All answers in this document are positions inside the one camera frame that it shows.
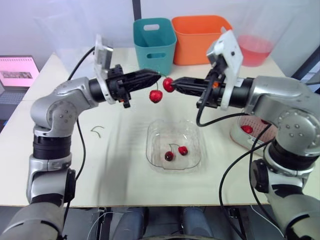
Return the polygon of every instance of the black cable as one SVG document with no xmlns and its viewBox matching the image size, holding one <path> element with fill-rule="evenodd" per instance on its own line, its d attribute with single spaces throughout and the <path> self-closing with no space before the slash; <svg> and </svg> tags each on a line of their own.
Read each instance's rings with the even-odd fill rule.
<svg viewBox="0 0 320 240">
<path fill-rule="evenodd" d="M 75 65 L 74 69 L 70 73 L 70 76 L 68 77 L 67 81 L 70 81 L 72 77 L 74 76 L 75 72 L 78 70 L 80 65 L 83 63 L 83 61 L 95 50 L 95 47 L 93 46 L 92 48 L 89 49 L 89 51 L 86 52 L 85 55 L 80 59 L 80 61 Z"/>
<path fill-rule="evenodd" d="M 259 135 L 256 137 L 255 141 L 253 142 L 253 145 L 252 145 L 252 148 L 251 149 L 254 149 L 256 144 L 258 143 L 258 140 L 261 138 L 261 136 L 271 127 L 271 124 L 269 123 L 268 126 L 266 126 L 264 128 L 263 131 L 261 131 L 259 133 Z M 257 195 L 256 195 L 256 192 L 255 192 L 255 189 L 254 187 L 251 185 L 251 164 L 252 164 L 252 161 L 253 161 L 253 152 L 250 153 L 250 161 L 249 161 L 249 183 L 250 183 L 250 188 L 251 188 L 251 191 L 252 191 L 252 194 L 253 194 L 253 197 L 256 201 L 256 203 L 258 204 L 259 208 L 261 209 L 261 211 L 264 213 L 264 215 L 269 219 L 269 221 L 271 223 L 273 223 L 275 226 L 277 226 L 277 228 L 279 227 L 277 222 L 270 216 L 270 214 L 266 211 L 266 209 L 264 208 L 264 206 L 262 206 L 261 202 L 259 201 Z"/>
<path fill-rule="evenodd" d="M 212 88 L 212 85 L 214 83 L 215 79 L 212 77 L 208 83 L 208 86 L 206 88 L 206 91 L 204 93 L 204 96 L 203 96 L 203 99 L 202 99 L 202 103 L 201 105 L 199 106 L 199 110 L 198 110 L 198 113 L 196 115 L 196 124 L 198 125 L 198 127 L 206 127 L 208 125 L 211 125 L 211 124 L 215 124 L 216 122 L 219 122 L 221 120 L 225 120 L 225 119 L 228 119 L 228 118 L 233 118 L 233 117 L 238 117 L 238 116 L 245 116 L 245 115 L 248 115 L 244 112 L 241 112 L 241 113 L 235 113 L 235 114 L 230 114 L 230 115 L 226 115 L 226 116 L 223 116 L 223 117 L 219 117 L 217 119 L 214 119 L 212 121 L 208 121 L 206 123 L 200 123 L 200 118 L 201 118 L 201 115 L 202 115 L 202 112 L 206 106 L 206 102 L 208 100 L 208 97 L 210 95 L 210 92 L 211 92 L 211 88 Z"/>
<path fill-rule="evenodd" d="M 225 178 L 228 174 L 228 172 L 232 169 L 232 167 L 234 165 L 237 164 L 237 162 L 239 162 L 241 159 L 243 159 L 245 156 L 253 153 L 255 150 L 258 150 L 260 148 L 263 148 L 264 146 L 268 145 L 269 143 L 271 143 L 272 140 L 270 141 L 267 141 L 263 144 L 261 144 L 260 146 L 257 146 L 249 151 L 247 151 L 246 153 L 242 154 L 240 157 L 238 157 L 224 172 L 222 178 L 221 178 L 221 181 L 220 181 L 220 186 L 219 186 L 219 202 L 220 202 L 220 206 L 221 206 L 221 209 L 222 209 L 222 212 L 225 216 L 225 218 L 227 219 L 228 223 L 231 225 L 231 227 L 234 229 L 234 231 L 239 235 L 239 237 L 242 239 L 242 240 L 246 240 L 246 237 L 243 236 L 243 234 L 237 229 L 236 225 L 234 225 L 234 223 L 230 220 L 229 216 L 228 216 L 228 213 L 227 213 L 227 210 L 225 209 L 225 206 L 224 206 L 224 203 L 223 203 L 223 200 L 222 200 L 222 187 L 223 187 L 223 184 L 224 184 L 224 181 L 225 181 Z"/>
<path fill-rule="evenodd" d="M 233 118 L 233 117 L 238 117 L 238 116 L 246 116 L 248 114 L 244 113 L 244 112 L 239 112 L 239 113 L 234 113 L 234 114 L 229 114 L 229 115 L 226 115 L 226 116 L 222 116 L 222 117 L 219 117 L 219 118 L 216 118 L 212 121 L 209 121 L 209 122 L 206 122 L 204 124 L 201 124 L 200 123 L 200 117 L 201 117 L 201 113 L 199 115 L 199 119 L 198 119 L 198 115 L 196 116 L 196 124 L 199 126 L 199 127 L 206 127 L 208 125 L 211 125 L 211 124 L 215 124 L 216 122 L 219 122 L 219 121 L 222 121 L 222 120 L 225 120 L 225 119 L 229 119 L 229 118 Z"/>
<path fill-rule="evenodd" d="M 69 208 L 70 208 L 70 201 L 68 201 L 68 203 L 67 203 L 67 205 L 65 207 L 64 217 L 63 217 L 63 226 L 65 226 L 67 215 L 68 215 L 68 212 L 69 212 Z"/>
<path fill-rule="evenodd" d="M 80 174 L 81 174 L 82 170 L 84 169 L 85 162 L 86 162 L 87 151 L 86 151 L 85 140 L 84 140 L 84 137 L 83 137 L 83 135 L 82 135 L 81 128 L 80 128 L 79 119 L 77 119 L 76 125 L 77 125 L 77 127 L 78 127 L 78 131 L 79 131 L 79 135 L 80 135 L 80 139 L 81 139 L 81 143 L 82 143 L 82 148 L 83 148 L 82 164 L 81 164 L 81 167 L 80 167 L 80 170 L 79 170 L 78 174 L 77 174 L 76 177 L 75 177 L 75 180 L 77 181 L 78 178 L 80 177 Z"/>
<path fill-rule="evenodd" d="M 95 50 L 95 47 L 93 46 L 92 48 L 89 49 L 89 51 L 86 52 L 85 55 L 83 55 L 83 57 L 80 59 L 80 61 L 76 64 L 76 66 L 74 67 L 74 69 L 70 73 L 69 77 L 67 78 L 67 81 L 70 81 L 72 79 L 72 77 L 74 76 L 75 72 L 78 70 L 78 68 L 83 63 L 83 61 L 86 59 L 86 57 L 88 57 L 94 50 Z M 82 170 L 84 169 L 85 162 L 86 162 L 86 152 L 87 151 L 86 151 L 85 140 L 84 140 L 84 137 L 82 135 L 81 128 L 80 128 L 79 119 L 76 120 L 76 125 L 78 127 L 78 131 L 79 131 L 81 142 L 82 142 L 82 148 L 83 148 L 82 164 L 81 164 L 81 167 L 80 167 L 80 170 L 79 170 L 78 174 L 75 177 L 75 180 L 77 181 L 79 176 L 80 176 L 80 174 L 81 174 L 81 172 L 82 172 Z M 67 215 L 68 215 L 68 212 L 69 212 L 69 208 L 70 208 L 70 201 L 67 203 L 67 205 L 65 207 L 63 225 L 66 223 L 66 219 L 67 219 Z"/>
</svg>

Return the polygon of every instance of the clear plastic container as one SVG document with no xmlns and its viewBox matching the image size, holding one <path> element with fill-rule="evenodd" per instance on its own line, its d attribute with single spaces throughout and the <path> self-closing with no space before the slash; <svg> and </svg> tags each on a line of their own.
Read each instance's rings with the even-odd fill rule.
<svg viewBox="0 0 320 240">
<path fill-rule="evenodd" d="M 242 65 L 257 67 L 264 63 L 306 2 L 249 0 L 248 3 L 237 41 L 243 54 Z"/>
<path fill-rule="evenodd" d="M 263 122 L 257 116 L 240 116 L 237 121 L 232 125 L 230 129 L 230 137 L 233 141 L 246 149 L 251 149 L 254 144 L 257 136 L 266 128 L 267 122 Z M 242 127 L 249 126 L 252 129 L 251 133 L 245 132 Z M 259 139 L 257 142 L 257 146 L 261 145 L 269 140 L 272 140 L 276 134 L 278 129 L 272 125 Z M 255 151 L 256 154 L 263 156 L 264 150 L 263 148 Z"/>
<path fill-rule="evenodd" d="M 198 127 L 186 120 L 166 122 L 156 120 L 147 131 L 146 158 L 152 168 L 160 172 L 190 172 L 202 158 L 202 137 Z M 186 146 L 187 155 L 178 152 L 178 146 Z M 165 154 L 171 151 L 172 161 L 165 160 Z"/>
</svg>

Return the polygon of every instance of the cherry stem on table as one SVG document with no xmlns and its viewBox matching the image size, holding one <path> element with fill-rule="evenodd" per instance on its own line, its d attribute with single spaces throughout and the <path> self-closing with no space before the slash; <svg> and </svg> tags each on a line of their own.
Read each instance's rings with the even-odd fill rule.
<svg viewBox="0 0 320 240">
<path fill-rule="evenodd" d="M 171 145 L 176 145 L 176 146 L 180 147 L 178 144 L 175 144 L 175 143 L 169 143 L 169 146 L 170 146 L 171 152 L 172 152 L 172 147 L 171 147 Z"/>
</svg>

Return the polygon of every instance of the red cherry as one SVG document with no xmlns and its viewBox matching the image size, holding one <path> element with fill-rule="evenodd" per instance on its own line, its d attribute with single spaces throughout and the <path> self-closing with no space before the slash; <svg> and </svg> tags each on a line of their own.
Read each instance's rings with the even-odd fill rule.
<svg viewBox="0 0 320 240">
<path fill-rule="evenodd" d="M 161 101 L 162 96 L 163 96 L 162 91 L 152 90 L 149 94 L 149 99 L 156 104 Z"/>
<path fill-rule="evenodd" d="M 182 156 L 188 154 L 188 149 L 187 149 L 186 146 L 180 146 L 180 147 L 178 147 L 178 151 L 179 151 L 179 153 L 180 153 Z"/>
<path fill-rule="evenodd" d="M 175 88 L 174 88 L 173 86 L 171 86 L 172 82 L 173 82 L 173 80 L 172 80 L 172 78 L 170 78 L 170 77 L 166 77 L 166 78 L 163 80 L 163 83 L 162 83 L 163 88 L 164 88 L 168 93 L 172 93 L 172 92 L 175 90 Z"/>
<path fill-rule="evenodd" d="M 267 121 L 262 120 L 262 119 L 261 119 L 261 122 L 263 122 L 263 124 L 265 124 L 265 125 L 268 125 L 268 124 L 269 124 Z"/>
<path fill-rule="evenodd" d="M 172 151 L 167 151 L 164 155 L 164 159 L 168 162 L 172 161 L 174 159 L 175 155 Z"/>
<path fill-rule="evenodd" d="M 251 126 L 249 126 L 249 125 L 243 125 L 243 126 L 241 126 L 241 128 L 242 128 L 242 130 L 245 131 L 247 134 L 251 134 L 251 133 L 254 131 L 254 129 L 253 129 Z"/>
</svg>

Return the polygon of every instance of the robotic arm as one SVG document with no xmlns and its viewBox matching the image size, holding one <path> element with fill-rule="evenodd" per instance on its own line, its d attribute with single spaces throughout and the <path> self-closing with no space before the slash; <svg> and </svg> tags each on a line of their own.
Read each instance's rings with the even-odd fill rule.
<svg viewBox="0 0 320 240">
<path fill-rule="evenodd" d="M 251 184 L 265 193 L 281 231 L 288 239 L 320 239 L 320 201 L 302 190 L 320 155 L 320 95 L 287 77 L 237 79 L 242 54 L 231 31 L 213 44 L 206 79 L 182 77 L 173 82 L 183 93 L 199 96 L 202 106 L 244 108 L 278 128 L 263 159 L 251 166 Z"/>
<path fill-rule="evenodd" d="M 70 147 L 78 116 L 105 101 L 119 101 L 128 108 L 131 92 L 150 87 L 161 77 L 146 69 L 128 74 L 120 65 L 109 69 L 111 54 L 111 48 L 97 44 L 97 78 L 66 81 L 32 105 L 34 141 L 26 190 L 30 205 L 13 217 L 1 240 L 63 239 L 63 206 L 74 198 L 76 189 Z"/>
</svg>

